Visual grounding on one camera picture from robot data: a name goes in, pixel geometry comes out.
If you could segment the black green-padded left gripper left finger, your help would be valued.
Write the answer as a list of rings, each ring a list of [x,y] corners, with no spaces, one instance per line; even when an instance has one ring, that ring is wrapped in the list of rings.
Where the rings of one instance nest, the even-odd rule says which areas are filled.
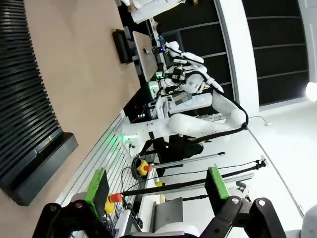
[[[109,228],[102,222],[109,193],[106,170],[95,171],[83,199],[62,207],[58,203],[44,206],[33,233],[34,238],[69,238],[84,231],[89,238],[109,237]]]

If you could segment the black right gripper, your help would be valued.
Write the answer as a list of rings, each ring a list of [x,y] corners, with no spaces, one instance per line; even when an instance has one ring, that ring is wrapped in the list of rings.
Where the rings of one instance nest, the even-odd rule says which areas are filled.
[[[173,83],[182,83],[185,80],[184,68],[182,65],[175,65],[169,69],[169,78]]]

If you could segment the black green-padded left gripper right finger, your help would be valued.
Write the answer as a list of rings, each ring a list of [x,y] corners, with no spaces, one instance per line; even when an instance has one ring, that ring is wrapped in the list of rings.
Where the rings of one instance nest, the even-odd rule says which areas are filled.
[[[283,238],[285,231],[272,202],[231,196],[217,167],[209,167],[205,182],[214,218],[200,237],[226,238],[233,227],[243,228],[250,238]]]

